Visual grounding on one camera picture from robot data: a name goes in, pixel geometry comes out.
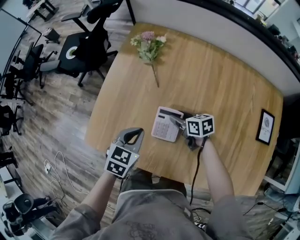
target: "desk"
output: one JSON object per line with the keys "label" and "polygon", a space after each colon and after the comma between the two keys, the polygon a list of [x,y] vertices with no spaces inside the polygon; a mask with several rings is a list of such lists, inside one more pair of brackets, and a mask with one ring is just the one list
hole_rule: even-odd
{"label": "desk", "polygon": [[[47,9],[47,11],[49,12],[49,14],[48,14],[47,17],[45,17],[44,15],[42,15],[42,14],[38,11],[38,9],[39,9],[40,7]],[[36,5],[33,5],[33,6],[31,7],[31,9],[29,10],[29,12],[28,12],[28,14],[26,15],[26,17],[28,18],[28,17],[30,17],[31,15],[33,15],[33,14],[35,13],[37,16],[43,18],[44,21],[46,22],[46,21],[50,20],[50,19],[57,13],[58,9],[59,9],[59,8],[58,8],[58,7],[55,8],[55,7],[50,3],[49,0],[40,0]]]}
{"label": "desk", "polygon": [[[167,33],[157,61],[160,88],[150,66],[138,58],[130,39],[152,30]],[[278,135],[282,94],[231,54],[195,37],[152,24],[137,23],[114,60],[88,124],[86,142],[102,152],[125,128],[141,127],[145,137],[137,167],[180,182],[192,183],[197,151],[183,137],[175,143],[151,136],[159,106],[215,117],[212,136],[238,195],[254,195],[269,165]],[[255,140],[261,109],[275,116],[270,146]],[[195,186],[207,188],[203,165]]]}

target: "picture frame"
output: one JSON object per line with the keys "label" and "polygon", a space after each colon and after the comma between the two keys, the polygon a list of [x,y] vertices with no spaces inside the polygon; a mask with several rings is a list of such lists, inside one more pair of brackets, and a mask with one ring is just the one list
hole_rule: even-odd
{"label": "picture frame", "polygon": [[261,118],[259,120],[258,130],[256,134],[257,141],[260,141],[266,145],[270,144],[274,121],[275,117],[265,109],[262,109]]}

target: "power strip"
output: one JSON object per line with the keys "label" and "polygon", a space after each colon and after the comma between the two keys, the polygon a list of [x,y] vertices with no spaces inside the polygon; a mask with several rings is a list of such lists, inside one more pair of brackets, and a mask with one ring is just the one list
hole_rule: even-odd
{"label": "power strip", "polygon": [[45,172],[48,174],[51,170],[51,164],[50,163],[47,163],[46,166],[45,166]]}

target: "flower bouquet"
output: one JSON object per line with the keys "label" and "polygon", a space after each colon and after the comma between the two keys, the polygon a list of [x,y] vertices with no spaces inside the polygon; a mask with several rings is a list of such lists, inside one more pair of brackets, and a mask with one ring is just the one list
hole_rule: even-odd
{"label": "flower bouquet", "polygon": [[151,65],[157,87],[159,87],[158,78],[154,69],[154,60],[158,56],[162,46],[166,43],[166,35],[155,36],[154,32],[147,31],[134,36],[130,43],[137,47],[140,58],[145,61],[146,64]]}

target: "office chair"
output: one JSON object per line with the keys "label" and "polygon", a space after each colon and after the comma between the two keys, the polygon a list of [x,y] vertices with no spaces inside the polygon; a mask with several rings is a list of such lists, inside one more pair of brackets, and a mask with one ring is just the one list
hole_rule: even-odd
{"label": "office chair", "polygon": [[117,55],[118,51],[107,52],[111,47],[108,41],[107,31],[103,25],[106,19],[115,12],[123,0],[101,0],[101,3],[93,8],[87,16],[89,23],[96,24],[92,32],[79,20],[81,13],[74,13],[62,18],[62,22],[73,20],[84,32],[69,35],[64,43],[57,61],[50,61],[41,65],[41,71],[55,70],[72,77],[77,77],[80,73],[78,86],[82,87],[82,80],[87,72],[97,71],[103,80],[105,77],[99,68],[107,61],[110,55]]}
{"label": "office chair", "polygon": [[28,101],[26,97],[21,92],[21,84],[23,83],[23,80],[16,80],[15,74],[13,73],[7,73],[3,76],[0,74],[0,82],[4,81],[4,88],[5,88],[5,94],[1,94],[1,98],[5,99],[16,99],[16,100],[24,100],[26,101],[30,106],[33,106],[33,103]]}
{"label": "office chair", "polygon": [[25,60],[22,60],[19,57],[20,51],[13,58],[13,62],[15,64],[21,63],[23,65],[23,68],[17,69],[11,66],[9,69],[11,73],[16,75],[16,78],[23,79],[24,82],[28,82],[39,77],[39,85],[41,89],[45,85],[42,84],[42,72],[40,71],[41,64],[47,62],[52,54],[57,54],[57,51],[52,51],[46,58],[41,57],[43,48],[43,44],[33,47],[33,43],[31,43]]}
{"label": "office chair", "polygon": [[9,106],[0,106],[0,128],[3,129],[1,133],[1,137],[9,135],[11,126],[13,126],[14,128],[14,132],[17,132],[18,135],[22,135],[22,133],[19,132],[17,126],[17,121],[24,119],[24,118],[17,118],[17,111],[19,108],[21,107],[18,105],[14,113]]}

